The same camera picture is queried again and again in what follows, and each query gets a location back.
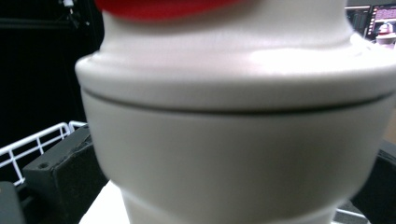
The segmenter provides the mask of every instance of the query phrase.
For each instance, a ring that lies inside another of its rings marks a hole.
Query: white wire rack
[[[44,153],[44,148],[60,142],[72,133],[76,128],[84,126],[86,123],[70,121],[59,123],[39,133],[32,134],[13,144],[0,148],[0,169],[12,164],[18,180],[14,182],[15,186],[22,184],[24,177],[21,173],[21,167],[18,160],[34,152]]]

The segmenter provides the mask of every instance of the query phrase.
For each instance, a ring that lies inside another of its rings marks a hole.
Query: white plastic bottle
[[[166,21],[104,11],[77,64],[98,160],[134,224],[323,224],[394,106],[396,55],[345,0],[248,0]]]

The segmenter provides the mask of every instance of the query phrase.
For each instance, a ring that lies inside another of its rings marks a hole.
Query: black foam block
[[[25,224],[20,198],[10,182],[0,182],[0,223]]]
[[[375,167],[351,200],[372,224],[396,224],[396,146],[384,141]]]
[[[29,163],[23,174],[27,188],[46,205],[47,223],[79,223],[107,183],[88,127],[78,129]]]

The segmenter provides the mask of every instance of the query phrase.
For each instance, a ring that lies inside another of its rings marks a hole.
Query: red cap
[[[96,0],[96,5],[129,20],[160,21],[228,6],[242,0]]]

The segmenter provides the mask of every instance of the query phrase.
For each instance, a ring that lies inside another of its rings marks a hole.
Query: monitor screen
[[[365,36],[367,33],[367,20],[370,17],[370,6],[346,7],[346,17],[353,29]]]
[[[376,43],[391,40],[396,32],[396,4],[373,6],[367,39]]]

